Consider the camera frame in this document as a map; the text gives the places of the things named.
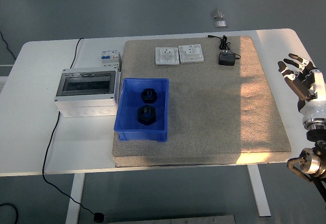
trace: plastic bin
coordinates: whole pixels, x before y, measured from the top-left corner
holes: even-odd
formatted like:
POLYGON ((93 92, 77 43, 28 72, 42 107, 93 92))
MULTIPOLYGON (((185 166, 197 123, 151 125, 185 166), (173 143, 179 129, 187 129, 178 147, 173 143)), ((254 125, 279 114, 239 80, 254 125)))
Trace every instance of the plastic bin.
POLYGON ((125 78, 122 84, 114 130, 119 133, 121 141, 156 140, 166 142, 168 139, 169 80, 166 78, 125 78), (149 105, 156 110, 156 121, 143 125, 138 121, 138 109, 146 103, 141 93, 146 88, 153 88, 157 100, 149 105))

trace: table leg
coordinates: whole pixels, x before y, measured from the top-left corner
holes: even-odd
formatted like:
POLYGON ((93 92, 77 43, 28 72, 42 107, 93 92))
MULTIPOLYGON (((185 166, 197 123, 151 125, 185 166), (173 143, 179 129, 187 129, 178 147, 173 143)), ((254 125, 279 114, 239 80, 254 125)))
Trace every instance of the table leg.
MULTIPOLYGON (((79 203, 82 200, 84 179, 85 179, 85 173, 74 174, 70 196, 73 197, 73 199, 79 203)), ((78 223, 79 209, 80 209, 80 205, 70 200, 68 212, 67 212, 66 224, 78 223)))
POLYGON ((268 206, 264 186, 261 181, 258 165, 248 164, 247 168, 248 168, 248 173, 251 181, 251 186, 254 192, 258 215, 259 217, 270 216, 269 206, 268 206))
POLYGON ((7 76, 0 76, 0 93, 5 86, 7 78, 7 76))

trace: black cable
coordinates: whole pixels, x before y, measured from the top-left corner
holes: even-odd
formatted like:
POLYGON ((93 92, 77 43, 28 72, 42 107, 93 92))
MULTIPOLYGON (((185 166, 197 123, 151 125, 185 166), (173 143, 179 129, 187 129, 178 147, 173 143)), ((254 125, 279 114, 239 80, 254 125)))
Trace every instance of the black cable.
POLYGON ((320 180, 318 177, 314 177, 312 174, 309 174, 311 177, 311 180, 314 182, 317 190, 319 191, 320 195, 326 202, 326 188, 324 187, 322 180, 320 180))
POLYGON ((70 69, 72 68, 73 63, 75 63, 75 59, 76 59, 76 55, 77 55, 77 47, 78 47, 78 44, 79 44, 79 42, 81 41, 81 39, 84 39, 84 38, 83 38, 83 37, 80 38, 80 39, 78 40, 78 42, 77 42, 76 50, 75 50, 75 57, 73 57, 73 61, 72 61, 72 63, 71 63, 70 69))
MULTIPOLYGON (((78 40, 77 44, 76 44, 75 57, 73 58, 73 62, 72 62, 72 64, 71 64, 70 68, 72 67, 73 63, 75 62, 75 59, 76 59, 76 53, 77 53, 77 47, 78 47, 78 44, 79 44, 79 42, 81 41, 81 39, 83 39, 83 38, 80 38, 80 39, 78 40)), ((51 134, 51 137, 50 137, 49 144, 48 144, 48 146, 47 146, 47 148, 46 148, 45 157, 44 157, 44 163, 43 163, 43 168, 42 168, 42 177, 43 177, 43 180, 44 180, 47 184, 50 184, 51 186, 55 187, 55 188, 56 188, 60 193, 62 193, 63 195, 69 197, 69 198, 70 198, 71 200, 73 200, 76 204, 79 204, 83 209, 88 210, 88 211, 91 212, 93 215, 95 215, 95 213, 92 212, 90 209, 85 208, 81 203, 79 203, 79 202, 77 202, 76 200, 74 200, 74 199, 72 198, 72 196, 70 196, 70 195, 64 193, 64 192, 61 191, 57 186, 55 186, 53 183, 47 181, 47 179, 45 178, 44 168, 45 168, 45 163, 46 163, 47 153, 48 153, 48 151, 49 151, 49 148, 50 148, 50 145, 51 145, 51 142, 52 142, 53 135, 54 135, 54 133, 55 133, 55 131, 56 131, 56 128, 57 128, 57 126, 58 126, 59 119, 60 119, 60 114, 61 114, 61 113, 59 112, 59 113, 58 113, 58 119, 57 119, 56 125, 55 125, 55 127, 54 127, 54 129, 53 129, 53 131, 52 131, 52 134, 51 134)))
POLYGON ((7 50, 11 53, 12 57, 16 60, 17 58, 16 58, 15 55, 12 53, 12 51, 9 49, 9 47, 8 47, 8 43, 5 41, 4 36, 2 35, 2 32, 1 32, 1 31, 0 31, 0 34, 1 34, 1 38, 2 38, 2 40, 6 43, 6 48, 7 48, 7 50))
POLYGON ((289 159, 287 161, 287 168, 295 173, 298 177, 305 179, 307 182, 312 182, 312 180, 306 174, 294 166, 295 163, 300 163, 300 161, 301 157, 289 159))
POLYGON ((231 49, 230 49, 231 42, 228 42, 228 38, 225 35, 223 35, 222 38, 218 37, 218 36, 213 36, 213 35, 208 35, 207 37, 210 37, 210 38, 211 37, 217 37, 217 38, 219 38, 220 41, 221 41, 220 46, 219 46, 220 50, 229 50, 231 53, 239 56, 239 57, 235 58, 236 60, 241 59, 241 55, 231 51, 231 49))
POLYGON ((18 222, 18 210, 17 210, 16 206, 14 206, 13 204, 10 204, 10 203, 4 203, 4 204, 0 204, 0 207, 1 206, 6 206, 6 205, 11 206, 12 208, 15 209, 15 212, 16 212, 15 224, 17 224, 17 222, 18 222))

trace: gray floor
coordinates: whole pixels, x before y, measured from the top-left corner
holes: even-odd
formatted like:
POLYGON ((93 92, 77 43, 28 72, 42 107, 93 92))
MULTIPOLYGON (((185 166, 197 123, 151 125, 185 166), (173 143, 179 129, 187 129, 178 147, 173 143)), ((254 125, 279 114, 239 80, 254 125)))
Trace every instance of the gray floor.
MULTIPOLYGON (((0 0, 0 30, 18 55, 29 41, 214 32, 215 7, 228 31, 295 30, 326 73, 326 0, 0 0)), ((0 41, 0 65, 13 63, 0 41)), ((0 67, 0 76, 9 72, 0 67)), ((236 223, 324 223, 326 204, 312 184, 285 164, 259 168, 272 217, 257 217, 245 166, 87 174, 82 202, 112 221, 233 214, 236 223)), ((49 178, 69 192, 72 175, 49 178)), ((3 202, 18 207, 18 223, 64 223, 69 200, 28 176, 0 178, 3 202)), ((0 223, 13 219, 12 210, 0 209, 0 223)), ((82 210, 78 223, 92 216, 82 210)))

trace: wall outlet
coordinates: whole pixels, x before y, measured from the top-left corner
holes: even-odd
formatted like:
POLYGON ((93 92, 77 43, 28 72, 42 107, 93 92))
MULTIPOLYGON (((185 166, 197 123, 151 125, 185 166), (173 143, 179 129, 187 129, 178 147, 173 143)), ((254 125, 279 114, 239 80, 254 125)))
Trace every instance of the wall outlet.
POLYGON ((203 62, 204 56, 200 44, 179 46, 180 62, 203 62))
POLYGON ((177 47, 155 48, 155 63, 157 65, 178 65, 179 50, 177 47))

